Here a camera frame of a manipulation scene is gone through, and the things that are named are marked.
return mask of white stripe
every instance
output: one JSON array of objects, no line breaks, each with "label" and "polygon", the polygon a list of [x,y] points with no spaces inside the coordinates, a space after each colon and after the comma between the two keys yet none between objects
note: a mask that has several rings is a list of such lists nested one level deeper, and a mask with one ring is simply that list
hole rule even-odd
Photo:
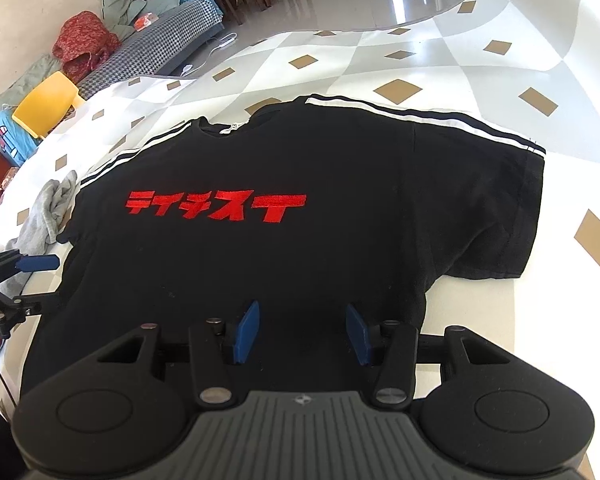
[{"label": "white stripe", "polygon": [[130,156],[130,157],[127,157],[127,158],[122,158],[121,160],[116,160],[115,163],[112,164],[110,168],[107,168],[105,171],[103,171],[101,174],[99,174],[96,178],[94,178],[93,180],[90,180],[88,182],[84,182],[85,179],[89,178],[90,176],[93,176],[94,174],[97,174],[101,170],[101,168],[103,168],[104,166],[106,166],[107,164],[109,164],[111,161],[108,160],[104,164],[101,164],[100,167],[97,170],[91,171],[90,174],[85,175],[85,177],[83,177],[83,179],[80,181],[80,187],[86,187],[89,184],[92,184],[93,182],[96,182],[101,176],[106,175],[107,173],[109,173],[109,171],[113,170],[113,168],[116,168],[116,167],[120,166],[120,164],[124,164],[125,162],[128,162],[130,160],[134,160],[134,158],[136,158],[136,155],[138,153],[143,152],[147,148],[151,148],[152,146],[157,146],[158,144],[164,142],[165,140],[173,139],[173,137],[181,134],[189,126],[190,126],[190,121],[187,121],[187,123],[183,124],[179,129],[175,130],[174,132],[172,132],[172,133],[170,133],[168,135],[165,135],[165,136],[161,137],[160,139],[156,139],[155,138],[156,136],[154,136],[151,139],[149,139],[140,148],[135,148],[133,150],[124,150],[122,152],[119,152],[116,155],[116,158],[118,158],[120,155],[128,155],[130,153],[133,153],[133,156]]},{"label": "white stripe", "polygon": [[408,121],[411,123],[419,123],[419,124],[436,124],[437,126],[448,126],[449,128],[457,128],[469,134],[482,137],[483,139],[494,140],[494,142],[500,142],[502,144],[508,144],[509,146],[515,146],[516,148],[521,148],[522,150],[526,150],[529,152],[536,153],[542,157],[544,157],[544,153],[540,150],[536,150],[531,146],[527,146],[526,144],[522,144],[517,142],[515,139],[508,139],[507,137],[497,137],[493,136],[485,131],[479,130],[478,128],[474,128],[470,124],[466,124],[465,122],[459,119],[431,119],[425,117],[418,117],[415,115],[398,115],[392,114],[385,110],[379,110],[374,106],[361,102],[361,101],[345,101],[343,99],[330,99],[328,101],[321,101],[320,99],[316,99],[314,97],[309,97],[306,101],[306,104],[316,105],[316,106],[328,106],[334,108],[358,108],[360,110],[366,110],[367,112],[371,112],[377,115],[382,115],[385,117],[389,117],[392,119],[397,119],[399,121]]}]

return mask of black t-shirt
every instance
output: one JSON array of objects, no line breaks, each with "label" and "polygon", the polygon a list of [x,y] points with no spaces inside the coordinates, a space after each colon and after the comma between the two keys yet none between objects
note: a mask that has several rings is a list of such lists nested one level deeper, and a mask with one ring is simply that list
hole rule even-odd
[{"label": "black t-shirt", "polygon": [[23,390],[144,322],[185,340],[248,300],[261,325],[232,371],[241,387],[360,389],[347,304],[419,328],[442,274],[525,268],[544,167],[529,139],[317,95],[228,131],[191,120],[85,177],[62,234],[64,305],[40,323]]}]

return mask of clothing tag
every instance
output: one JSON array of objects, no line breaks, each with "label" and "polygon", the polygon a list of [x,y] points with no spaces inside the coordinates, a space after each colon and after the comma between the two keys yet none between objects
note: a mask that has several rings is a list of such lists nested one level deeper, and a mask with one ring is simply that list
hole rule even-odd
[{"label": "clothing tag", "polygon": [[246,124],[246,123],[247,123],[247,121],[244,121],[243,123],[232,123],[232,125],[229,126],[228,128],[221,130],[220,134],[221,135],[230,134],[232,131],[237,130],[238,128],[240,128],[240,126],[242,126],[243,124]]}]

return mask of gray garment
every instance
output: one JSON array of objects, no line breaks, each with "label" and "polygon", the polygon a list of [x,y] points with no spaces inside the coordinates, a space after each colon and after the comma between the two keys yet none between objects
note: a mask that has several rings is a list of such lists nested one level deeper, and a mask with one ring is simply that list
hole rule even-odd
[{"label": "gray garment", "polygon": [[[71,170],[62,182],[50,180],[29,208],[29,216],[20,229],[20,235],[7,242],[5,251],[17,249],[21,254],[39,256],[56,243],[58,227],[74,195],[78,175]],[[0,292],[9,298],[22,293],[30,272],[19,272],[0,283]]]}]

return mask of red cloth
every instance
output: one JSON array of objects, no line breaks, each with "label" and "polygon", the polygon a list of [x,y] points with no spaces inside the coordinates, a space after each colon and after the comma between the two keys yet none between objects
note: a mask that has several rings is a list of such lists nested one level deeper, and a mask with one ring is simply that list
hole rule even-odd
[{"label": "red cloth", "polygon": [[62,60],[64,74],[77,84],[119,46],[118,37],[105,28],[100,18],[84,10],[64,22],[53,54]]}]

